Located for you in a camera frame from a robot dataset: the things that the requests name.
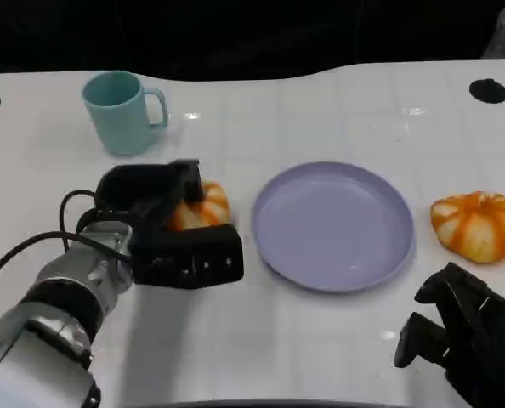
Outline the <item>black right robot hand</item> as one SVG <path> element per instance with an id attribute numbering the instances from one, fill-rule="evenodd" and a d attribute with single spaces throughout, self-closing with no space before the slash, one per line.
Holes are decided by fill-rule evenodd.
<path id="1" fill-rule="evenodd" d="M 415 301 L 434 304 L 441 325 L 414 312 L 400 331 L 398 368 L 416 357 L 440 366 L 472 407 L 505 407 L 505 297 L 455 263 L 432 274 Z"/>

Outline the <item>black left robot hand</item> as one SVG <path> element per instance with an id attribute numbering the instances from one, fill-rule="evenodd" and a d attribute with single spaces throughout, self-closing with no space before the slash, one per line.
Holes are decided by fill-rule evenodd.
<path id="1" fill-rule="evenodd" d="M 175 230 L 179 204 L 202 204 L 198 160 L 113 167 L 95 191 L 97 220 L 118 221 L 132 230 L 128 252 L 139 285 L 199 289 L 240 281 L 241 237 L 229 222 Z"/>

